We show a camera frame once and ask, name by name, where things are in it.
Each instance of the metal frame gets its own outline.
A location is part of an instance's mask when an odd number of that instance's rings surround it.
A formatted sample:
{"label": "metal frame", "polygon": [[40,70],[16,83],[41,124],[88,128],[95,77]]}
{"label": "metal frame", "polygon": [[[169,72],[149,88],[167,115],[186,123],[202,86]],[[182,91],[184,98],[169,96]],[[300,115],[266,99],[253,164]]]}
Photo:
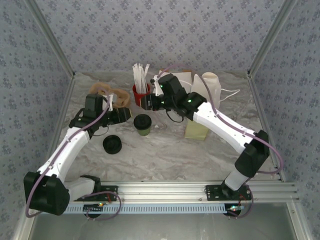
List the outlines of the metal frame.
{"label": "metal frame", "polygon": [[[124,204],[226,204],[234,201],[207,201],[206,185],[219,185],[221,181],[143,181],[102,182],[118,186],[118,195]],[[292,182],[249,181],[255,203],[298,202],[297,189]]]}
{"label": "metal frame", "polygon": [[[265,111],[264,111],[264,108],[263,108],[263,105],[260,100],[259,93],[258,93],[258,90],[256,87],[256,83],[250,74],[248,74],[248,81],[249,81],[249,85],[250,85],[251,92],[253,95],[253,100],[254,100],[256,109],[258,111],[258,115],[260,117],[262,128],[264,129],[264,131],[266,131],[268,133],[269,142],[271,143],[271,145],[275,146],[276,143],[273,138],[272,132],[270,130],[270,127],[269,127],[269,124],[267,121],[267,117],[266,117],[266,114],[265,114]],[[278,158],[276,157],[276,154],[273,151],[270,151],[270,156],[271,156],[274,164],[279,164]],[[281,180],[283,182],[286,182],[287,178],[286,178],[286,175],[283,170],[279,172],[279,175],[281,177]],[[292,221],[293,228],[296,233],[297,239],[298,240],[313,240],[313,237],[312,237],[310,228],[307,224],[307,219],[306,219],[306,216],[303,212],[301,203],[294,202],[294,201],[288,201],[287,207],[290,212],[291,221]]]}
{"label": "metal frame", "polygon": [[48,152],[45,155],[45,159],[49,159],[50,156],[54,153],[54,151],[56,150],[56,148],[58,146],[60,134],[62,131],[62,125],[65,120],[66,114],[67,114],[69,102],[70,102],[74,87],[75,87],[75,77],[72,76],[72,78],[69,82],[69,85],[67,87],[65,96],[64,96],[62,108],[61,108],[61,111],[60,111],[60,114],[58,117],[58,121],[57,121],[57,124],[56,124],[54,132],[53,132],[53,136],[52,136],[52,140],[51,140]]}
{"label": "metal frame", "polygon": [[257,73],[260,65],[264,61],[267,53],[269,52],[272,44],[276,40],[278,33],[283,28],[285,22],[287,21],[287,18],[289,14],[291,13],[292,9],[296,5],[298,0],[284,0],[282,6],[280,7],[271,27],[268,30],[268,33],[266,34],[257,54],[255,55],[251,66],[249,68],[249,72],[252,76],[255,76]]}
{"label": "metal frame", "polygon": [[69,77],[73,77],[74,71],[64,54],[64,51],[60,47],[54,33],[52,32],[50,26],[48,25],[45,16],[41,12],[38,4],[35,0],[24,0],[26,6],[30,10],[31,14],[34,17],[34,20],[39,25],[40,29],[43,32],[46,40],[48,41],[49,45],[51,46],[53,52],[55,53],[56,57],[58,58],[59,62],[61,63],[65,72],[69,75]]}
{"label": "metal frame", "polygon": [[32,226],[34,224],[35,218],[27,218],[26,207],[23,207],[20,213],[19,220],[15,226],[15,231],[13,234],[13,240],[26,240],[29,239]]}

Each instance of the white straw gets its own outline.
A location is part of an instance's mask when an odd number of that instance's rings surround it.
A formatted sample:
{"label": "white straw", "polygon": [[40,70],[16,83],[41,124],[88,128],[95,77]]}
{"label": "white straw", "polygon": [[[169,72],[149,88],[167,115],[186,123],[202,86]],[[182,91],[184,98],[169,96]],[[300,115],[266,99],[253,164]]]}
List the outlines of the white straw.
{"label": "white straw", "polygon": [[135,90],[138,94],[146,94],[148,92],[146,76],[149,66],[150,64],[147,64],[145,69],[140,63],[136,63],[132,66]]}

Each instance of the marble surface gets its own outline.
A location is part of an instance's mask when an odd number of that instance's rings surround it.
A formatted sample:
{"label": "marble surface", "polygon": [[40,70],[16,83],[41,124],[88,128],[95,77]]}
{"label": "marble surface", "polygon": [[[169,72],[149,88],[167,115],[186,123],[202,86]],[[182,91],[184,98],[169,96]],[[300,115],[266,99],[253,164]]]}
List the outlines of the marble surface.
{"label": "marble surface", "polygon": [[[220,104],[220,111],[239,124],[260,130],[261,123],[247,79],[242,74],[215,72],[222,88],[241,91]],[[88,174],[104,181],[142,180],[223,180],[234,169],[239,154],[215,133],[209,131],[205,141],[184,138],[187,121],[174,123],[165,111],[145,111],[136,106],[132,93],[133,75],[128,72],[77,73],[75,86],[63,123],[60,140],[65,136],[70,120],[83,108],[89,88],[97,81],[104,81],[113,88],[121,88],[131,94],[133,117],[127,122],[111,125],[108,133],[95,136],[80,151],[67,174],[66,180]],[[221,99],[228,93],[222,92]],[[148,114],[152,119],[151,132],[140,136],[133,126],[134,117]],[[180,119],[171,112],[172,118]],[[99,129],[96,135],[106,131]],[[122,141],[122,150],[110,155],[104,151],[103,140],[117,135]],[[274,169],[269,158],[261,167],[264,171]],[[270,175],[258,174],[258,180],[272,180]]]}

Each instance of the metal bracket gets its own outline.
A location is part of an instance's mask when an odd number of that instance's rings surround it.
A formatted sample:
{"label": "metal bracket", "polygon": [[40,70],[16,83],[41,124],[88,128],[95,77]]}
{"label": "metal bracket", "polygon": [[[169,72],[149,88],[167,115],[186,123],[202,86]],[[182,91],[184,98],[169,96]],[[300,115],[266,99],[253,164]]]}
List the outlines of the metal bracket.
{"label": "metal bracket", "polygon": [[205,194],[208,201],[243,201],[252,199],[249,189],[244,185],[237,191],[232,192],[232,194],[226,194],[224,192],[225,190],[221,184],[205,186]]}
{"label": "metal bracket", "polygon": [[[109,191],[109,192],[114,192],[118,194],[118,186],[116,185],[102,185],[101,189],[99,192],[104,192],[104,191]],[[100,194],[96,196],[87,196],[87,197],[81,197],[75,202],[116,202],[117,197],[113,194]]]}

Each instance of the black mounting plate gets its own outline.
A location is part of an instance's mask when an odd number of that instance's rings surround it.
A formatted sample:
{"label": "black mounting plate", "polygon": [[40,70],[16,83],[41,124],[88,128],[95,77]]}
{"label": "black mounting plate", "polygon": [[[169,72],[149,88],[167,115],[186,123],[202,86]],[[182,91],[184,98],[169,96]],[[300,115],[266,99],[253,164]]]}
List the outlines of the black mounting plate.
{"label": "black mounting plate", "polygon": [[241,195],[244,196],[247,201],[251,200],[251,194],[245,185],[242,185],[237,191],[234,191],[232,195],[229,195],[229,197],[223,194],[223,187],[221,185],[207,185],[205,186],[205,193],[208,201],[244,201]]}
{"label": "black mounting plate", "polygon": [[[115,185],[102,185],[99,192],[114,192],[118,194],[118,186]],[[75,202],[108,202],[110,199],[111,202],[116,202],[117,197],[113,194],[100,194],[96,196],[88,196],[84,198],[78,198]]]}
{"label": "black mounting plate", "polygon": [[99,204],[84,204],[82,211],[86,212],[89,209],[91,212],[102,212],[104,210],[104,207],[99,206]]}

